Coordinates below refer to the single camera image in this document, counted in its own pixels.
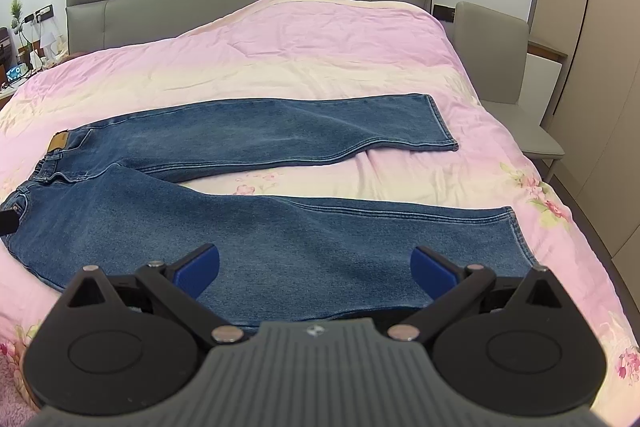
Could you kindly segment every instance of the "chair seat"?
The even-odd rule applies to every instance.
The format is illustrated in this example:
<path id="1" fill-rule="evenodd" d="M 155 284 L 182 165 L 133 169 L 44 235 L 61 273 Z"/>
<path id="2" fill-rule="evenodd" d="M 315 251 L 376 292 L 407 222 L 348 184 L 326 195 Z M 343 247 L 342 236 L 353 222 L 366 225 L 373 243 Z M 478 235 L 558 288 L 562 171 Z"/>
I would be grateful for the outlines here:
<path id="1" fill-rule="evenodd" d="M 485 102 L 482 106 L 508 131 L 516 140 L 522 153 L 531 159 L 560 159 L 564 150 L 556 140 L 540 127 L 532 117 L 514 103 Z"/>

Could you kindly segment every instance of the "silver pin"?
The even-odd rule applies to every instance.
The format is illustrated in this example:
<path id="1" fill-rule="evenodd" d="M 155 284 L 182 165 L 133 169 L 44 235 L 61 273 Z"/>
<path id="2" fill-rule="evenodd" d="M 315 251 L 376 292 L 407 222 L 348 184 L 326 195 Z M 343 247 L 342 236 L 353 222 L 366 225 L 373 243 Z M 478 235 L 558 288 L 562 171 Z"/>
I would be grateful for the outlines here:
<path id="1" fill-rule="evenodd" d="M 396 324 L 386 330 L 388 334 L 395 341 L 414 341 L 420 336 L 420 330 L 411 324 Z"/>
<path id="2" fill-rule="evenodd" d="M 244 332 L 235 326 L 218 326 L 215 330 L 211 331 L 213 339 L 220 344 L 233 344 L 239 341 Z"/>

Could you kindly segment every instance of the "bed sheet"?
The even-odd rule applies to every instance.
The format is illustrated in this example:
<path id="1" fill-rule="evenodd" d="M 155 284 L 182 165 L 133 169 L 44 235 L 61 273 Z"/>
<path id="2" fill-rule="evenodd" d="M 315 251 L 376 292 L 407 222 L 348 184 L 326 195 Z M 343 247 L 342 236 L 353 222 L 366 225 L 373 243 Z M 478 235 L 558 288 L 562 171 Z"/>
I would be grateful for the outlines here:
<path id="1" fill-rule="evenodd" d="M 640 414 L 640 351 L 606 271 L 569 209 L 482 108 L 440 23 L 415 6 L 261 0 L 175 39 L 95 52 L 39 73 L 0 112 L 0 201 L 28 178 L 54 133 L 91 121 L 224 98 L 411 92 L 434 98 L 459 151 L 370 150 L 329 166 L 184 185 L 212 194 L 511 205 L 537 260 L 555 272 L 604 346 L 607 376 L 593 410 L 629 425 Z M 19 360 L 57 295 L 0 244 L 0 356 L 25 397 Z"/>

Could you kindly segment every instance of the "jeans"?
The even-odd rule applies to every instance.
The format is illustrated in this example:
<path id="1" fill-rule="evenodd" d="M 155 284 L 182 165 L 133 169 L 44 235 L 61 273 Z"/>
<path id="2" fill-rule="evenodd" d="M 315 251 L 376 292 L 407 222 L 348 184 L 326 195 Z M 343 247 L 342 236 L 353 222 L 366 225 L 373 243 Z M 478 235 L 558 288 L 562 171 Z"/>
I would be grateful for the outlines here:
<path id="1" fill-rule="evenodd" d="M 333 163 L 380 146 L 454 150 L 425 95 L 204 102 L 111 118 L 56 141 L 2 205 L 20 214 L 18 231 L 2 240 L 57 289 L 86 264 L 132 273 L 213 243 L 220 274 L 198 300 L 254 327 L 428 304 L 410 273 L 416 245 L 505 276 L 524 275 L 533 261 L 510 207 L 218 196 L 176 184 Z"/>

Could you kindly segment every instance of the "triangular cutout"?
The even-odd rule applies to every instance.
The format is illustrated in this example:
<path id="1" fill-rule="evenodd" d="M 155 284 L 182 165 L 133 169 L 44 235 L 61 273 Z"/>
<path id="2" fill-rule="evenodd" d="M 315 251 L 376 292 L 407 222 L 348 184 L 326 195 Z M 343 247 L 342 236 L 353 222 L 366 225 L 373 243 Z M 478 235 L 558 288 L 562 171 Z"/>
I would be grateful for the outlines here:
<path id="1" fill-rule="evenodd" d="M 98 283 L 94 279 L 85 279 L 71 298 L 69 307 L 80 308 L 92 304 L 102 304 L 103 302 L 105 302 L 104 295 L 102 295 Z"/>
<path id="2" fill-rule="evenodd" d="M 533 290 L 531 291 L 529 298 L 527 299 L 528 304 L 533 304 L 534 306 L 544 306 L 546 308 L 561 308 L 562 304 L 556 297 L 556 294 L 549 286 L 549 283 L 545 280 L 536 281 L 533 286 Z"/>

